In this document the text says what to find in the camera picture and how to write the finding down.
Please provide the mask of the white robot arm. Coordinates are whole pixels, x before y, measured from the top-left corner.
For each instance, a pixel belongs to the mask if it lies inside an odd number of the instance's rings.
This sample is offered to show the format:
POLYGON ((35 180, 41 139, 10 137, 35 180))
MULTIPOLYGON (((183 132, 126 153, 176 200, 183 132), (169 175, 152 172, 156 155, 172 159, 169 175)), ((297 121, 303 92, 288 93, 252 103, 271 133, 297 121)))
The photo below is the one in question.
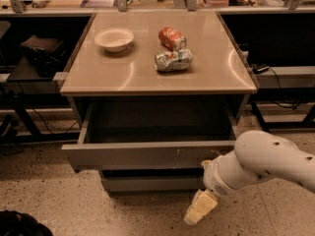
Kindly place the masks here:
POLYGON ((231 152, 202 162, 204 190, 195 194, 184 221, 197 224, 212 211, 220 198, 236 190, 273 178, 292 182, 315 192, 315 156, 282 137, 248 131, 235 141, 231 152))

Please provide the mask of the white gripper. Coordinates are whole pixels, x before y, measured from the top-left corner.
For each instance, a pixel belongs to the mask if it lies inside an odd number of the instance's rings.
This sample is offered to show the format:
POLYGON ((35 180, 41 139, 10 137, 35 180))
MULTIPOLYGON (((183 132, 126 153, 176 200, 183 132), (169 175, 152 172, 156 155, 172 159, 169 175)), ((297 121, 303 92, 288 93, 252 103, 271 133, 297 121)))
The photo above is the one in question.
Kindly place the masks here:
POLYGON ((218 205, 217 197, 227 197, 239 189, 239 163, 234 151, 214 160, 203 160, 201 165, 204 168, 203 183, 207 190, 196 192, 184 216, 188 225, 197 224, 212 211, 218 205))

